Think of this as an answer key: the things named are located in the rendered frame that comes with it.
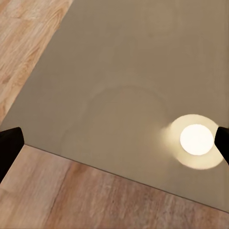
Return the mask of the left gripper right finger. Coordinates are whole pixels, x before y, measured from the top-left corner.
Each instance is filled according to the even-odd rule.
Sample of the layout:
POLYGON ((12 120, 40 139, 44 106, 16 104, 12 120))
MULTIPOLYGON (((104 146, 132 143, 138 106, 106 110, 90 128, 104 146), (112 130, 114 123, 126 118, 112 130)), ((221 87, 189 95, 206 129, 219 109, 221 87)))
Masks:
POLYGON ((229 129, 218 127, 214 144, 229 164, 229 129))

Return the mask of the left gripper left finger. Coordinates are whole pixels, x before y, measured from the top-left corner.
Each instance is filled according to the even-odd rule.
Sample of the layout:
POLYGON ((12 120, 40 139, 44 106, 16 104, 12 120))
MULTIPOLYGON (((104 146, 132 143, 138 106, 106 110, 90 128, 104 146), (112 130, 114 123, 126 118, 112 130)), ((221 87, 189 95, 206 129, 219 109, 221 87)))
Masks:
POLYGON ((24 146, 20 127, 0 132, 0 183, 24 146))

